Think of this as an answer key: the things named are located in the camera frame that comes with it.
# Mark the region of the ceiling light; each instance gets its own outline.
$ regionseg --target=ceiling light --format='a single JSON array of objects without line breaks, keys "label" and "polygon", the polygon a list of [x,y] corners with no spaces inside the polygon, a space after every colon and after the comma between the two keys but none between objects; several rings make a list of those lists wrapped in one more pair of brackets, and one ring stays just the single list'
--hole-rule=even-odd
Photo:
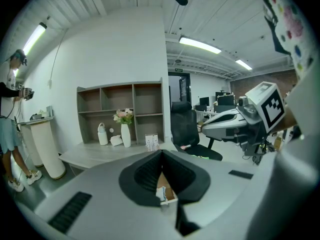
[{"label": "ceiling light", "polygon": [[26,42],[23,51],[24,54],[27,55],[31,50],[32,46],[36,43],[39,37],[45,32],[47,29],[47,25],[40,22],[36,29],[33,31],[32,35],[29,37],[28,41]]},{"label": "ceiling light", "polygon": [[247,70],[252,70],[252,67],[248,66],[246,63],[244,63],[241,59],[238,59],[236,63],[240,64],[242,67],[246,68]]},{"label": "ceiling light", "polygon": [[215,48],[209,44],[206,44],[204,42],[199,42],[199,41],[187,38],[187,37],[181,37],[179,40],[179,43],[184,44],[184,45],[188,45],[188,46],[198,47],[200,49],[207,50],[207,51],[212,52],[214,54],[219,54],[221,52],[220,49]]}]

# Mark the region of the doorway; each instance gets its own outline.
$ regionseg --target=doorway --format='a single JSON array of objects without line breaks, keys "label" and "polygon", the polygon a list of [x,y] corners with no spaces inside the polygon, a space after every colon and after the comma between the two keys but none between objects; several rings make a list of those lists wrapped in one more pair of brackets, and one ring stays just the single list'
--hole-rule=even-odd
[{"label": "doorway", "polygon": [[168,72],[170,107],[172,102],[191,103],[190,74],[180,72]]}]

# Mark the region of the shelf compartment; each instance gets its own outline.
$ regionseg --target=shelf compartment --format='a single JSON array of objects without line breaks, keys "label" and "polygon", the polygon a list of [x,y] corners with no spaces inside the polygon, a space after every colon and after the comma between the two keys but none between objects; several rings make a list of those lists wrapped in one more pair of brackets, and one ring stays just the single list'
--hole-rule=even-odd
[{"label": "shelf compartment", "polygon": [[[78,114],[80,123],[80,131],[83,139],[83,143],[90,143],[92,141],[99,141],[98,138],[98,126],[100,123],[104,123],[106,135],[108,141],[112,136],[121,135],[121,124],[114,121],[113,114],[107,114],[108,112],[97,113],[92,116],[93,113],[81,113]],[[132,120],[132,124],[129,125],[129,131],[132,141],[136,141],[135,122]]]},{"label": "shelf compartment", "polygon": [[132,84],[101,88],[100,99],[102,110],[133,108]]},{"label": "shelf compartment", "polygon": [[97,110],[97,111],[81,111],[78,112],[79,114],[92,114],[92,113],[103,113],[103,112],[113,112],[114,114],[116,113],[116,109],[104,109],[104,110]]},{"label": "shelf compartment", "polygon": [[79,91],[77,93],[78,112],[101,110],[100,89]]},{"label": "shelf compartment", "polygon": [[134,84],[133,91],[135,115],[163,113],[161,83]]},{"label": "shelf compartment", "polygon": [[162,113],[151,113],[151,114],[136,114],[136,117],[151,117],[151,116],[162,116]]},{"label": "shelf compartment", "polygon": [[137,142],[146,144],[146,135],[158,134],[159,143],[164,141],[164,119],[162,115],[141,116],[136,120]]}]

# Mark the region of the light blue shorts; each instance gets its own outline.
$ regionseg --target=light blue shorts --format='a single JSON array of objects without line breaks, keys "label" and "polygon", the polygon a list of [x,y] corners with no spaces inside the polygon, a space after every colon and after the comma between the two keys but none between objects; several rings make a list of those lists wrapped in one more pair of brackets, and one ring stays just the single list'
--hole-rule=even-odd
[{"label": "light blue shorts", "polygon": [[0,118],[0,145],[4,154],[22,145],[14,120]]}]

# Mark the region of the patterned fabric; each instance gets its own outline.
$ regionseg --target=patterned fabric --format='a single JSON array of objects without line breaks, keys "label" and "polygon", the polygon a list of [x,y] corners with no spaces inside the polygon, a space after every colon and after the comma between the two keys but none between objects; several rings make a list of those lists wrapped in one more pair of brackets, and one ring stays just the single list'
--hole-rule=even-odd
[{"label": "patterned fabric", "polygon": [[319,64],[320,50],[314,31],[292,0],[268,0],[277,17],[275,34],[282,47],[291,53],[294,68],[301,80]]}]

